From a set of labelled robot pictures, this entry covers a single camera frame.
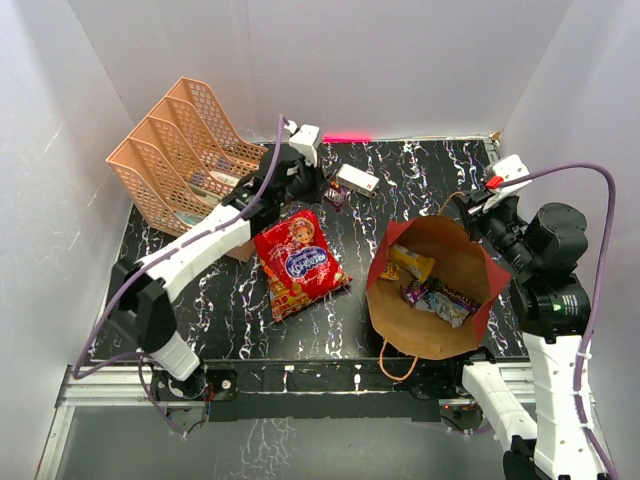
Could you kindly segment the red brown paper bag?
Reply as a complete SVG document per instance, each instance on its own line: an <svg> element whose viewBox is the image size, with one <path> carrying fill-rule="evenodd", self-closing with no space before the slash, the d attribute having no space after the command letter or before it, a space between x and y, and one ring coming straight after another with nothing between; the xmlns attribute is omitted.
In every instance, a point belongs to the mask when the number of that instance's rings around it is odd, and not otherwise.
<svg viewBox="0 0 640 480"><path fill-rule="evenodd" d="M486 250L438 213L390 222L366 285L371 324L385 347L421 360L475 350L510 281Z"/></svg>

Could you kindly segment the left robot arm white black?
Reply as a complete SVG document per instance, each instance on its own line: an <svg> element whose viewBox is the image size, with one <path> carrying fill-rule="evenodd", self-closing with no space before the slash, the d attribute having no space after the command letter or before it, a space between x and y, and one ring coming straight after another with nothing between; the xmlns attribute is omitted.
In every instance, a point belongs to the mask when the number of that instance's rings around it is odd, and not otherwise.
<svg viewBox="0 0 640 480"><path fill-rule="evenodd" d="M107 320L171 377L180 396L201 396L207 376L177 330L174 301L211 264L272 225L286 204L320 201L325 185L315 145L269 148L259 170L241 178L204 220L156 253L113 267Z"/></svg>

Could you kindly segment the purple candy packet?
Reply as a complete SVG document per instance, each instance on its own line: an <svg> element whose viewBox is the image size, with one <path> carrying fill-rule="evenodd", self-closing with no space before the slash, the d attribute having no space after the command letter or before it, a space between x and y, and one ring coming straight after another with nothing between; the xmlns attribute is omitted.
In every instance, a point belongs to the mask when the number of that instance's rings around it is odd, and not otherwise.
<svg viewBox="0 0 640 480"><path fill-rule="evenodd" d="M327 190L324 193L324 198L336 210L340 210L345 203L348 194L349 189L346 186L340 185L336 182L330 182Z"/></svg>

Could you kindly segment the red candy bag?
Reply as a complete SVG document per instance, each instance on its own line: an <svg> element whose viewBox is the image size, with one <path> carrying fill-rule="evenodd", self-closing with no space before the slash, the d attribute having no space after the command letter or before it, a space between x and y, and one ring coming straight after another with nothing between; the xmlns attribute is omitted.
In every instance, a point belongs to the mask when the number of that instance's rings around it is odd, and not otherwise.
<svg viewBox="0 0 640 480"><path fill-rule="evenodd" d="M329 249L316 214L302 210L254 238L276 322L351 282Z"/></svg>

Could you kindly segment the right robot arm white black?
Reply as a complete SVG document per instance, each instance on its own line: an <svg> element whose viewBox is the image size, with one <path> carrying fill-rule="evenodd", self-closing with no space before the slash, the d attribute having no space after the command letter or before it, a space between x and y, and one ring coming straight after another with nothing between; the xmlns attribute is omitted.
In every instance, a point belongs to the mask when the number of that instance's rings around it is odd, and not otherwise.
<svg viewBox="0 0 640 480"><path fill-rule="evenodd" d="M588 246L582 213L543 205L531 222L518 199L495 205L488 191L455 199L471 239L486 240L513 272L510 300L533 379L536 413L521 405L492 360L460 362L445 376L455 395L472 395L503 449L508 479L611 479L587 408L589 351L582 343L592 313L574 270Z"/></svg>

